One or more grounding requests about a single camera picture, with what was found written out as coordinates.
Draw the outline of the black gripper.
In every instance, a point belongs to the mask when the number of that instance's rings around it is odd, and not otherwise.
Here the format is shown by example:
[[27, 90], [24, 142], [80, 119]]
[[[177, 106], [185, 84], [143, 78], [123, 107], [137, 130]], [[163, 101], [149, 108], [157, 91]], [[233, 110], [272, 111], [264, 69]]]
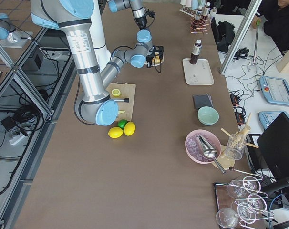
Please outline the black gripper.
[[152, 59], [155, 56], [159, 56], [160, 58], [164, 59], [164, 47], [163, 46], [153, 46], [150, 50], [149, 54], [146, 57], [145, 64], [147, 65], [147, 68], [152, 67]]
[[[147, 16], [150, 18], [153, 18], [152, 22], [147, 25]], [[155, 12], [152, 10], [146, 11], [143, 16], [136, 18], [136, 24], [139, 27], [140, 30], [142, 29], [148, 29], [155, 21]]]

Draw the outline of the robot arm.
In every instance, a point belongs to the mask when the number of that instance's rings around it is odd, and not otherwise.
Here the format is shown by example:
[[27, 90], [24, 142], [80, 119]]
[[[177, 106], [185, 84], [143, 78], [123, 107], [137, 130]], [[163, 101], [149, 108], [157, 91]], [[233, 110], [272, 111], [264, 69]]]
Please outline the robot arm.
[[141, 68], [154, 53], [147, 18], [155, 13], [140, 0], [111, 0], [109, 9], [131, 9], [139, 27], [137, 42], [129, 50], [106, 48], [99, 4], [95, 0], [33, 0], [31, 18], [39, 26], [65, 33], [83, 92], [75, 100], [75, 115], [88, 125], [108, 126], [119, 111], [106, 90], [125, 64]]
[[142, 0], [109, 0], [108, 6], [113, 13], [131, 9], [134, 21], [140, 30], [148, 29], [155, 20], [155, 12], [144, 7]]

